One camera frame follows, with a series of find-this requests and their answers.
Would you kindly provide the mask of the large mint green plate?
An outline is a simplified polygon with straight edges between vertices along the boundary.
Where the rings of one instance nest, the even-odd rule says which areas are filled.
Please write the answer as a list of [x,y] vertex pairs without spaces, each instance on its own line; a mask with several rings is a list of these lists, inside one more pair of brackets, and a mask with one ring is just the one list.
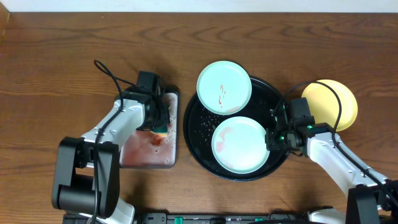
[[234,174],[253,173],[269,158],[265,136],[266,130],[251,118],[228,118],[213,133],[212,153],[221,167]]

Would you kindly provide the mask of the green and yellow sponge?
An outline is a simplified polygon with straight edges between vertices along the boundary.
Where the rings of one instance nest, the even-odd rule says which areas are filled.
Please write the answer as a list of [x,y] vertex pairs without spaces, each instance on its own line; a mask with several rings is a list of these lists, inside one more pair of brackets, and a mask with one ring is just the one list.
[[160,138],[165,138],[168,135],[168,127],[167,126],[157,127],[151,130],[150,132]]

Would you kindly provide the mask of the yellow plate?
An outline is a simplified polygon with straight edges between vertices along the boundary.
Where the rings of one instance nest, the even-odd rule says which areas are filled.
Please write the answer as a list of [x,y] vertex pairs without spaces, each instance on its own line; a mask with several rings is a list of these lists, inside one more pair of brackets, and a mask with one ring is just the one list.
[[[336,131],[342,131],[349,128],[358,115],[358,103],[354,94],[344,84],[335,80],[318,80],[324,83],[337,94],[341,104],[341,116]],[[336,123],[340,106],[337,97],[332,91],[324,85],[312,83],[309,84],[302,93],[302,98],[306,98],[312,116],[315,122],[327,123],[332,128]]]

